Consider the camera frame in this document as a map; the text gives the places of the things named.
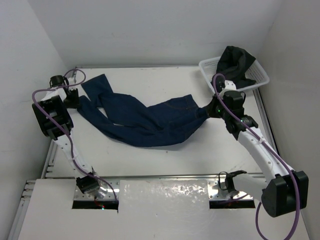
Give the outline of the dark blue denim trousers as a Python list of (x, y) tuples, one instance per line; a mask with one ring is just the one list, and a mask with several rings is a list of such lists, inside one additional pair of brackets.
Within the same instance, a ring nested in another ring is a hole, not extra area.
[(79, 114), (105, 136), (134, 147), (171, 146), (187, 140), (208, 118), (192, 95), (145, 106), (135, 97), (113, 92), (102, 74), (84, 83)]

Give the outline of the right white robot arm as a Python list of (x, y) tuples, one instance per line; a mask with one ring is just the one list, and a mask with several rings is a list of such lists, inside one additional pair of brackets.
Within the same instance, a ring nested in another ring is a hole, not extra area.
[(236, 90), (222, 97), (214, 95), (208, 105), (211, 118), (223, 119), (227, 131), (252, 156), (265, 180), (260, 181), (244, 170), (226, 174), (222, 191), (245, 192), (259, 200), (273, 218), (307, 206), (309, 178), (304, 171), (295, 171), (280, 159), (264, 138), (257, 122), (244, 110), (245, 98)]

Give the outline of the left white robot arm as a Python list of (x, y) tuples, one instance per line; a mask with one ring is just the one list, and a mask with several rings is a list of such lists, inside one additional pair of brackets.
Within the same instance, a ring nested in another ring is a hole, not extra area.
[(98, 176), (73, 142), (74, 124), (68, 109), (76, 109), (80, 106), (78, 90), (69, 87), (69, 81), (65, 76), (55, 75), (50, 78), (49, 89), (44, 91), (45, 97), (40, 101), (35, 99), (36, 93), (40, 90), (32, 94), (32, 109), (39, 127), (42, 133), (63, 151), (80, 192), (97, 198), (101, 189)]

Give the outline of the black trousers in basket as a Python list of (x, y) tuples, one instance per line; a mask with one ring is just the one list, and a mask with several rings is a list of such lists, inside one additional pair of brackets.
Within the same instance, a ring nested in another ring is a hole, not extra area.
[(226, 80), (233, 81), (237, 89), (249, 87), (256, 81), (247, 78), (246, 71), (255, 61), (256, 58), (245, 49), (227, 46), (218, 61), (216, 73), (224, 75)]

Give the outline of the white plastic basket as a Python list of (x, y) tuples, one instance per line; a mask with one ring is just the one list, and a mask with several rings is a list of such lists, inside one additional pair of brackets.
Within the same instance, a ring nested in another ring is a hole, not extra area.
[[(200, 72), (213, 94), (215, 94), (215, 90), (212, 85), (212, 78), (216, 73), (220, 58), (220, 56), (217, 56), (201, 60), (198, 64)], [(255, 60), (254, 63), (250, 66), (250, 68), (245, 72), (245, 76), (251, 80), (254, 80), (255, 84), (240, 88), (240, 91), (251, 91), (264, 85), (267, 85), (270, 82), (269, 76), (257, 60)]]

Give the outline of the aluminium table frame rail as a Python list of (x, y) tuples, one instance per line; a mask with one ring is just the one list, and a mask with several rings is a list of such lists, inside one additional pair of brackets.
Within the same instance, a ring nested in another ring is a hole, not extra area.
[(59, 146), (51, 141), (41, 173), (41, 179), (73, 178), (73, 169)]

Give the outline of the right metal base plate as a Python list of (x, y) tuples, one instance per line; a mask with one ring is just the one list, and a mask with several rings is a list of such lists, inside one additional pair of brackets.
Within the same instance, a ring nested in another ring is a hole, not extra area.
[(220, 184), (217, 179), (209, 180), (207, 182), (207, 193), (210, 201), (244, 201), (244, 200), (253, 200), (254, 198), (243, 192), (243, 191), (234, 191), (229, 193), (227, 190), (222, 190), (221, 187), (225, 187), (224, 181)]

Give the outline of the metal base plate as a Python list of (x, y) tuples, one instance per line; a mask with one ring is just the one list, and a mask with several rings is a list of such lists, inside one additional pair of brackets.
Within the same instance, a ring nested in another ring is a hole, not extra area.
[(210, 201), (244, 201), (244, 200), (253, 200), (254, 198), (243, 192), (243, 191), (234, 191), (229, 193), (227, 190), (222, 190), (221, 187), (225, 187), (224, 181), (220, 184), (217, 179), (209, 180), (207, 182), (207, 193)]
[(99, 188), (97, 192), (82, 193), (78, 186), (75, 187), (73, 200), (74, 201), (115, 201), (118, 199), (120, 192), (120, 183), (111, 185), (113, 190), (105, 183)]

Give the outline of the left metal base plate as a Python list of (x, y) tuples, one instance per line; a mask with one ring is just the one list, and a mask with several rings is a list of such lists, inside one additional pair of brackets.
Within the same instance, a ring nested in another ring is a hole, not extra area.
[(118, 199), (120, 192), (120, 183), (111, 185), (113, 190), (105, 183), (99, 188), (97, 192), (82, 193), (78, 186), (75, 187), (73, 200), (74, 201), (115, 201)]

